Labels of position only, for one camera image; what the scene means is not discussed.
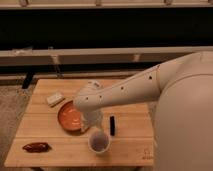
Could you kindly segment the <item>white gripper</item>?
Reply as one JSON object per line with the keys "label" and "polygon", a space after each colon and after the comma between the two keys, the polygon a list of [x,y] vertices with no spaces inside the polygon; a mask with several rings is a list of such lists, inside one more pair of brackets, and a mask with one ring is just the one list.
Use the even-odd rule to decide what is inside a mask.
{"label": "white gripper", "polygon": [[99,129],[102,128],[103,113],[100,110],[83,113],[81,115],[82,127],[81,131],[86,132],[89,128],[95,126]]}

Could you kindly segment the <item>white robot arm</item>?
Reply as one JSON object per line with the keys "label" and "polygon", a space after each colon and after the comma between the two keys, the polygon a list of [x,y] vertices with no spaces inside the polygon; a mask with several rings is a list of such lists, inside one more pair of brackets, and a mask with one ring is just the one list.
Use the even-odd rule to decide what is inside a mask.
{"label": "white robot arm", "polygon": [[74,98],[88,115],[100,108],[155,101],[153,171],[213,171],[213,51],[185,55]]}

